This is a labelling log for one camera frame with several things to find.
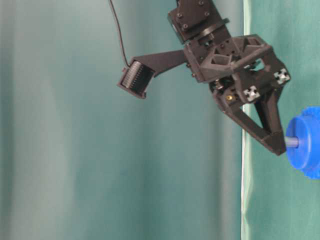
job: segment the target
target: silver connector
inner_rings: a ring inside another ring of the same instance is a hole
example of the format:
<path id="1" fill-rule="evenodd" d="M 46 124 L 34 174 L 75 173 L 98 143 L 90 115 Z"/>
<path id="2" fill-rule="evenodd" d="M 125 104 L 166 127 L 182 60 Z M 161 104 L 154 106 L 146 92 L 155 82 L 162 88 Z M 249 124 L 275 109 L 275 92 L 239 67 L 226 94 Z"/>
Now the silver connector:
<path id="1" fill-rule="evenodd" d="M 297 137 L 285 137 L 285 145 L 288 148 L 297 148 L 299 147 L 299 139 Z"/>

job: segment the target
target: blue knob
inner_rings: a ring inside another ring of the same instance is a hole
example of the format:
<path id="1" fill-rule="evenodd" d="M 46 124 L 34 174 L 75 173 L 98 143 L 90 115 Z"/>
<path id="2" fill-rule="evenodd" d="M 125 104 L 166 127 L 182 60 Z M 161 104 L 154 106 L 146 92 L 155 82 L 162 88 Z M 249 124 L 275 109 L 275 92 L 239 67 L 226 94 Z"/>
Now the blue knob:
<path id="1" fill-rule="evenodd" d="M 310 179 L 320 179 L 320 106 L 308 107 L 292 119 L 286 137 L 292 166 Z"/>

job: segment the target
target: teal curtain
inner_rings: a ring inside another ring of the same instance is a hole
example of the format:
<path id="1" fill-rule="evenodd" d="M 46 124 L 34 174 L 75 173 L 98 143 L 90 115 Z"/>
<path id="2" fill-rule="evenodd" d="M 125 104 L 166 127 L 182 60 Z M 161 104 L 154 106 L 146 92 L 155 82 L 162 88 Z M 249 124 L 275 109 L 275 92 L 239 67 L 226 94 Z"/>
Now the teal curtain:
<path id="1" fill-rule="evenodd" d="M 273 45 L 292 76 L 279 101 L 286 130 L 304 108 L 320 106 L 320 2 L 245 3 L 246 30 Z M 242 239 L 319 239 L 320 182 L 294 169 L 285 154 L 277 157 L 248 136 L 245 144 Z"/>
<path id="2" fill-rule="evenodd" d="M 216 0 L 233 35 L 243 5 Z M 114 0 L 129 57 L 181 49 L 175 0 Z M 185 66 L 116 86 L 107 0 L 0 0 L 0 238 L 234 240 L 241 129 Z"/>

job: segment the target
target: screw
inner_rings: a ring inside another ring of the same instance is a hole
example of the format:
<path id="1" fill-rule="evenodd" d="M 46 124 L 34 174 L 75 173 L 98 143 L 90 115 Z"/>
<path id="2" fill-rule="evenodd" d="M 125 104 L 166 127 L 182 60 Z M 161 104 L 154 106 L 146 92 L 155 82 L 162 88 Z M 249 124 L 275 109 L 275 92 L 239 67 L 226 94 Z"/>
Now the screw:
<path id="1" fill-rule="evenodd" d="M 227 99 L 228 101 L 231 101 L 232 99 L 234 99 L 234 97 L 231 96 L 231 95 L 228 95 L 228 96 L 226 96 L 226 99 Z"/>

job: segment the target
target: black cable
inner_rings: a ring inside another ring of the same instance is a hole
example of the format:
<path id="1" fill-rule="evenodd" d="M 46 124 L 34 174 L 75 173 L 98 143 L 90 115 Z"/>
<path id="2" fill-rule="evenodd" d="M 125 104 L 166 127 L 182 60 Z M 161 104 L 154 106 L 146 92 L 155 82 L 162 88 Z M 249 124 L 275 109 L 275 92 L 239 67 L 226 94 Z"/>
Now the black cable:
<path id="1" fill-rule="evenodd" d="M 120 48 L 121 48 L 121 52 L 122 52 L 123 62 L 129 68 L 130 66 L 128 64 L 126 53 L 125 53 L 124 41 L 122 39 L 121 28 L 120 28 L 119 20 L 117 17 L 117 13 L 116 13 L 116 10 L 115 10 L 115 7 L 114 7 L 112 0 L 108 0 L 108 1 L 109 1 L 109 5 L 111 8 L 112 14 L 113 14 L 113 18 L 114 18 L 115 25 L 116 25 L 116 30 L 117 30 L 118 37 L 119 37 L 119 43 L 120 43 Z"/>

